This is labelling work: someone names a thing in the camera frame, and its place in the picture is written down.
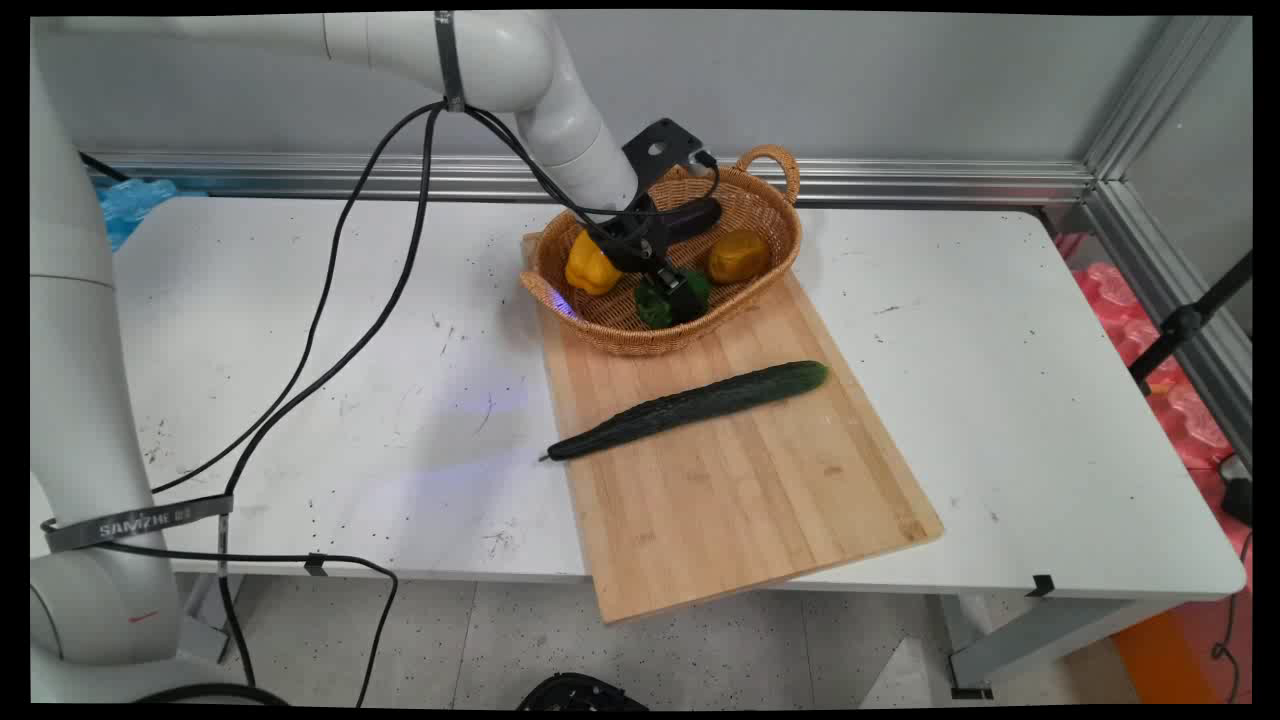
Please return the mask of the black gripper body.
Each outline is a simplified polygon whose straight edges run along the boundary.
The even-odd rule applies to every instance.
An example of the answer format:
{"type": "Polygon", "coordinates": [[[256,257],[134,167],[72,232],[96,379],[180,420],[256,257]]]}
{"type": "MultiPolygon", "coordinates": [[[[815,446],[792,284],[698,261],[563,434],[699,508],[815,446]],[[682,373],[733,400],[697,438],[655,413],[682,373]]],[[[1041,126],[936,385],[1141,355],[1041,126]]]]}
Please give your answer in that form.
{"type": "Polygon", "coordinates": [[[667,258],[669,232],[655,205],[637,205],[598,225],[598,247],[622,273],[673,273],[667,258]]]}

